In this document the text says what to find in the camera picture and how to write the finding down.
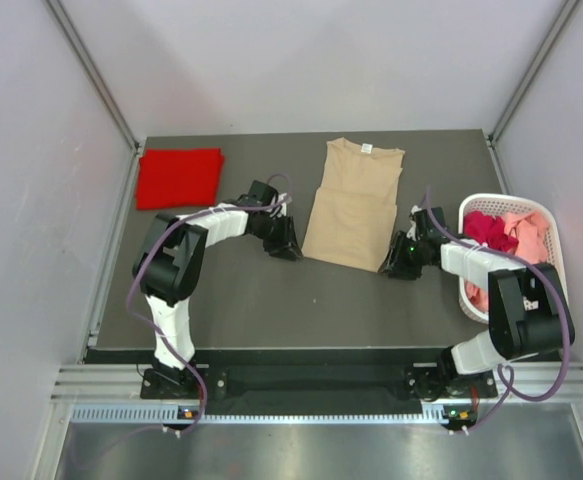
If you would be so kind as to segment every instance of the red cloth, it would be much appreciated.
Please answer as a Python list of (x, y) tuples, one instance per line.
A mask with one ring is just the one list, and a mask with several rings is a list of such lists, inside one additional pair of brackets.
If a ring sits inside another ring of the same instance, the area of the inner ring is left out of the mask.
[(215, 205), (223, 164), (219, 148), (147, 150), (140, 159), (137, 209)]
[(471, 212), (464, 217), (463, 231), (479, 244), (486, 243), (489, 248), (510, 252), (518, 246), (518, 239), (504, 233), (504, 220), (482, 212)]

